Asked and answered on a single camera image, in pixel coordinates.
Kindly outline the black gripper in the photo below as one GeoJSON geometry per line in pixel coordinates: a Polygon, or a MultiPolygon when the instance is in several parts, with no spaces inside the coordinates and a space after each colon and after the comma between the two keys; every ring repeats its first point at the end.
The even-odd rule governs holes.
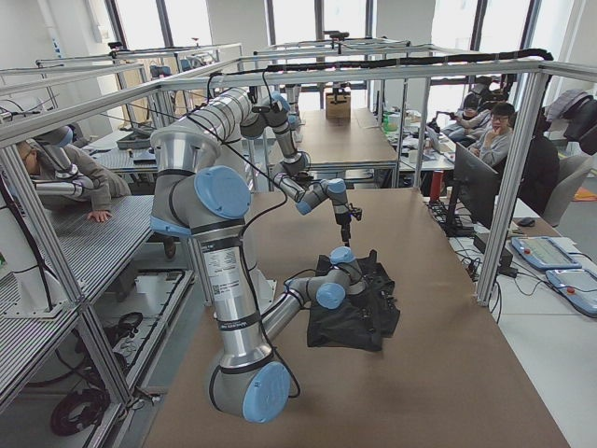
{"type": "Polygon", "coordinates": [[[387,275],[365,276],[368,286],[368,304],[363,309],[366,327],[396,327],[399,309],[394,297],[395,281],[387,275]]]}
{"type": "Polygon", "coordinates": [[[362,209],[355,207],[351,203],[341,205],[334,205],[334,215],[336,223],[340,225],[340,237],[345,245],[350,244],[351,239],[351,222],[354,217],[357,221],[362,218],[362,209]]]}

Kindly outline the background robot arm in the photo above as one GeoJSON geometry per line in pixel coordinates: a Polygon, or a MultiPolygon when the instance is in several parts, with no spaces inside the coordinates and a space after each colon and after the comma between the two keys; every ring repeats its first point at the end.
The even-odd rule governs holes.
{"type": "Polygon", "coordinates": [[[95,190],[93,182],[83,175],[67,156],[65,149],[72,143],[73,131],[62,126],[28,139],[27,142],[46,155],[55,171],[52,180],[35,180],[34,187],[40,196],[89,197],[95,190]]]}

